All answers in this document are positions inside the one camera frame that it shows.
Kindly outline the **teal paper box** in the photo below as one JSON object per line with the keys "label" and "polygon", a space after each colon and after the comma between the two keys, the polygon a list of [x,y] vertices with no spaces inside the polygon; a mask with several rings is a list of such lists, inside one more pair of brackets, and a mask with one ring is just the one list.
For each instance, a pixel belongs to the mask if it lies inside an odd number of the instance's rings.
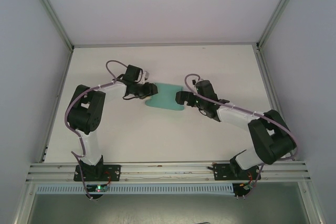
{"label": "teal paper box", "polygon": [[176,93],[183,91],[182,86],[167,83],[155,83],[155,85],[158,88],[158,93],[145,101],[146,106],[172,111],[184,110],[184,105],[175,101]]}

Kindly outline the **circuit board with green light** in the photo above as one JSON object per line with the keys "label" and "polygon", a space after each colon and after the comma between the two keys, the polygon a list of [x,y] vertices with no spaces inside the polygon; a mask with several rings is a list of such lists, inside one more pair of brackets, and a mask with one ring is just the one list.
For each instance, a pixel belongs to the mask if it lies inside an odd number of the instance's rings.
{"label": "circuit board with green light", "polygon": [[86,190],[89,193],[104,193],[109,190],[110,185],[108,184],[101,184],[101,185],[93,185],[93,184],[86,184]]}

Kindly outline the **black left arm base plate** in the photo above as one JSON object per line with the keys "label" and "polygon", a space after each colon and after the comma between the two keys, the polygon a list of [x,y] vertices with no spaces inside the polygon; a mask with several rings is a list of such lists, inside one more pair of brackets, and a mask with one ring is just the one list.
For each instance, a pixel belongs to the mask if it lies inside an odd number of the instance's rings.
{"label": "black left arm base plate", "polygon": [[82,181],[81,172],[85,182],[118,182],[120,180],[120,165],[96,165],[88,166],[83,164],[77,165],[74,173],[74,181]]}

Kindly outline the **aluminium table side rail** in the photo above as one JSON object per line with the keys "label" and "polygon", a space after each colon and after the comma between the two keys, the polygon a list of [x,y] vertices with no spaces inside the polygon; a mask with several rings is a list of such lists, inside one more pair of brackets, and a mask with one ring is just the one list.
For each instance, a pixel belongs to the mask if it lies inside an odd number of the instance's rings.
{"label": "aluminium table side rail", "polygon": [[61,96],[62,96],[62,91],[64,89],[66,77],[67,77],[68,70],[69,70],[69,67],[70,67],[72,55],[73,55],[73,51],[69,51],[69,54],[67,56],[65,69],[62,73],[60,83],[59,83],[58,88],[57,88],[56,99],[55,99],[55,101],[53,103],[53,106],[52,106],[50,118],[49,118],[49,121],[48,121],[48,124],[47,124],[46,133],[43,137],[42,146],[41,146],[41,148],[39,150],[39,153],[38,153],[38,156],[37,156],[37,163],[43,163],[44,160],[45,160],[45,155],[46,155],[47,148],[48,148],[49,141],[50,141],[50,137],[51,137],[51,134],[52,134],[52,131],[53,131],[55,118],[56,118],[56,115],[57,115],[59,102],[60,102],[60,99],[61,99]]}
{"label": "aluminium table side rail", "polygon": [[259,71],[261,74],[261,77],[263,79],[264,87],[267,93],[268,101],[270,104],[270,107],[280,113],[282,115],[281,107],[277,98],[277,94],[274,88],[274,84],[272,81],[272,78],[270,76],[268,66],[266,64],[266,61],[262,55],[262,52],[259,50],[258,47],[254,48],[255,57],[257,60],[257,64],[259,67]]}

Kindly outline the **aluminium frame post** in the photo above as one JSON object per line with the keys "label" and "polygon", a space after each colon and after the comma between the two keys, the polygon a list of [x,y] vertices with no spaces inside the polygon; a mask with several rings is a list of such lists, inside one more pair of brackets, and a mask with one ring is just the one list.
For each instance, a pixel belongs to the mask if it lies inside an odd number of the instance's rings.
{"label": "aluminium frame post", "polygon": [[262,48],[267,43],[272,31],[274,30],[275,26],[277,25],[279,19],[281,18],[283,12],[285,11],[287,5],[289,4],[290,0],[279,0],[276,8],[274,9],[265,29],[263,30],[259,40],[256,43],[257,49],[262,50]]}
{"label": "aluminium frame post", "polygon": [[48,17],[50,18],[52,24],[54,25],[55,29],[57,30],[59,36],[67,46],[70,52],[73,52],[74,45],[69,38],[64,26],[62,25],[55,9],[53,8],[53,5],[51,4],[50,0],[40,0],[43,8],[45,9]]}

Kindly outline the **small circuit board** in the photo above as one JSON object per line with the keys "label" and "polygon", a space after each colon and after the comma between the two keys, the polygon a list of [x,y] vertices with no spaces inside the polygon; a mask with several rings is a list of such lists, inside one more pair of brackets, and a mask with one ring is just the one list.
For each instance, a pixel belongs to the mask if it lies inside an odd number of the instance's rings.
{"label": "small circuit board", "polygon": [[236,190],[250,191],[254,187],[254,182],[234,183],[233,186],[234,186],[234,191],[236,191]]}

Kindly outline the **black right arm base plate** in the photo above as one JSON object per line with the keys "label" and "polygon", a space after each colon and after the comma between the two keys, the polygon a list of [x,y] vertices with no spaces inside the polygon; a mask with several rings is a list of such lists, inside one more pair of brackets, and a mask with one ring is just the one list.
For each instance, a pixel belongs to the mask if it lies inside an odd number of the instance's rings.
{"label": "black right arm base plate", "polygon": [[253,166],[247,170],[241,169],[238,165],[229,163],[215,163],[207,167],[213,172],[215,180],[250,180],[256,179],[260,171],[259,166]]}

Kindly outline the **aluminium mounting rail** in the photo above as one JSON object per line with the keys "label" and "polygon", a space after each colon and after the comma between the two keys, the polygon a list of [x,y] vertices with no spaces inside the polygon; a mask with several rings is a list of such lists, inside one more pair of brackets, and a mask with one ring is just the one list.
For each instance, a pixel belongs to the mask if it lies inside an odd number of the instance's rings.
{"label": "aluminium mounting rail", "polygon": [[[76,163],[33,163],[26,182],[74,183]],[[120,163],[117,172],[120,183],[215,183],[219,172],[215,163],[205,162],[159,162]],[[311,176],[303,161],[281,161],[265,165],[260,171],[262,182],[310,182]]]}

